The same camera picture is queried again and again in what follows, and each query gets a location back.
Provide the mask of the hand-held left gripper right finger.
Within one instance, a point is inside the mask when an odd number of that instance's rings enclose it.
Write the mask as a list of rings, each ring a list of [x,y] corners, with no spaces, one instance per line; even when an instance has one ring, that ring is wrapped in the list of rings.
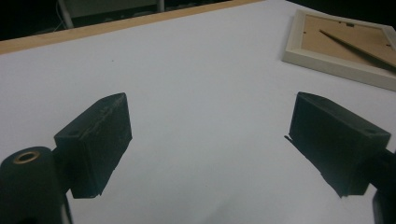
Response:
[[[335,102],[299,92],[290,142],[341,196],[362,195],[370,184],[391,195],[391,134]]]

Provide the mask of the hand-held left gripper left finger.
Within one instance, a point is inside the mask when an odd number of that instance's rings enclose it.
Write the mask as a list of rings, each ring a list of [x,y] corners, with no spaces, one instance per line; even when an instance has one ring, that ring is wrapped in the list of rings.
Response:
[[[56,133],[54,140],[63,191],[76,199],[100,195],[132,140],[126,94],[98,100]]]

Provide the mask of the white picture frame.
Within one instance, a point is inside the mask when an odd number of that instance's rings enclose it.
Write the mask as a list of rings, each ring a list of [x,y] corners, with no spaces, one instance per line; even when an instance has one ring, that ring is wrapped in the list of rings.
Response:
[[[396,91],[396,30],[298,9],[283,60]]]

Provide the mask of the white table sheet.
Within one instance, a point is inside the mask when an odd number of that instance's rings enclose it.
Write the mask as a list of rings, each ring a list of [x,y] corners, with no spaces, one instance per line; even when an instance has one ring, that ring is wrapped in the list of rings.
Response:
[[[339,197],[288,141],[298,92],[390,132],[396,92],[282,59],[293,3],[231,7],[0,55],[0,161],[127,95],[133,139],[76,224],[373,224],[373,193]]]

